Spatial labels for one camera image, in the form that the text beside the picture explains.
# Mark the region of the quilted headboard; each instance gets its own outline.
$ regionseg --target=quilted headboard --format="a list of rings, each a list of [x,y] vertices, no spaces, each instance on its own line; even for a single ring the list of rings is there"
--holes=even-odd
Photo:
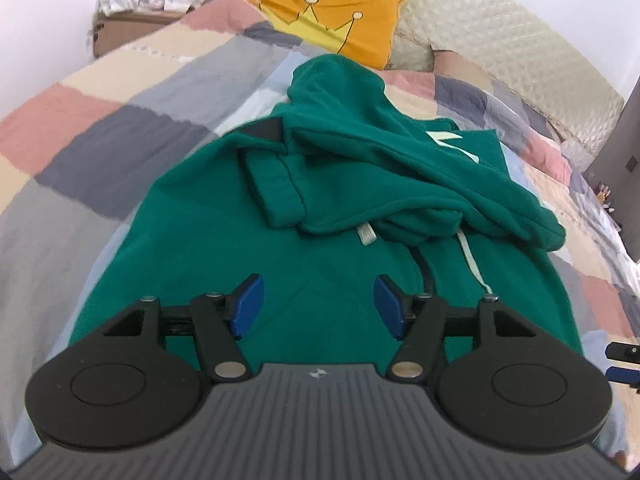
[[[574,47],[514,0],[407,0],[398,37],[403,52],[392,59],[409,44],[431,44],[505,83],[552,121],[567,139],[562,152],[580,170],[598,154],[624,104]]]

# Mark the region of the bedsheet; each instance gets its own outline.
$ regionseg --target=bedsheet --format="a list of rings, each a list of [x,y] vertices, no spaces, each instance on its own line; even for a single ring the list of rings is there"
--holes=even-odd
[[[273,30],[244,0],[216,0],[101,58],[0,121],[3,468],[37,446],[22,400],[27,380],[68,344],[84,300],[149,185],[199,146],[270,113],[286,100],[295,68],[320,54]],[[635,265],[549,132],[537,132],[505,96],[467,82],[377,73],[388,99],[409,116],[445,116],[461,129],[498,132],[511,178],[567,229],[565,246],[551,259],[572,301],[585,355],[604,369],[610,340],[636,343]],[[640,406],[629,388],[614,389],[616,405],[600,445],[633,457],[640,428],[626,422],[637,418]]]

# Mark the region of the green fabric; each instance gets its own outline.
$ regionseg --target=green fabric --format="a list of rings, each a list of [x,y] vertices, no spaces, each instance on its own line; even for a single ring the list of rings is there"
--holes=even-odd
[[[389,274],[422,291],[408,246],[430,263],[438,293],[475,307],[482,288],[454,236],[462,226],[485,281],[513,308],[580,351],[570,304],[545,251],[564,229],[508,177],[494,131],[438,145],[386,99],[379,76],[342,56],[294,73],[272,115],[284,142],[242,127],[204,146],[152,186],[122,247],[89,297],[72,341],[144,295],[182,304],[231,291],[251,272],[265,301],[240,342],[262,362],[373,362],[383,370],[398,342],[373,306],[373,283]],[[365,247],[355,227],[369,221]],[[463,342],[448,347],[462,353]]]

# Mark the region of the metal screw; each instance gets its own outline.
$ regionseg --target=metal screw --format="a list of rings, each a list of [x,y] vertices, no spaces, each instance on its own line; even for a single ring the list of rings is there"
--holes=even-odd
[[[391,367],[391,373],[403,379],[415,379],[424,372],[424,369],[413,361],[400,361]]]
[[[217,364],[213,371],[218,377],[237,379],[245,374],[246,366],[237,361],[224,361],[223,363]]]

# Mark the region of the crown print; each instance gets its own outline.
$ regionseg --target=crown print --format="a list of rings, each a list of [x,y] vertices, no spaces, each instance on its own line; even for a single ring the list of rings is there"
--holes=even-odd
[[[311,43],[315,43],[327,49],[329,52],[337,54],[344,47],[353,23],[356,20],[362,19],[362,13],[356,10],[351,15],[351,19],[338,28],[325,27],[318,21],[318,17],[314,11],[314,5],[318,3],[318,1],[319,0],[305,0],[307,3],[306,9],[303,12],[299,12],[297,18],[292,22],[286,22],[262,3],[259,4],[259,7],[260,10],[267,15],[271,25],[273,25],[273,28],[276,30],[285,32],[286,34],[293,34]]]

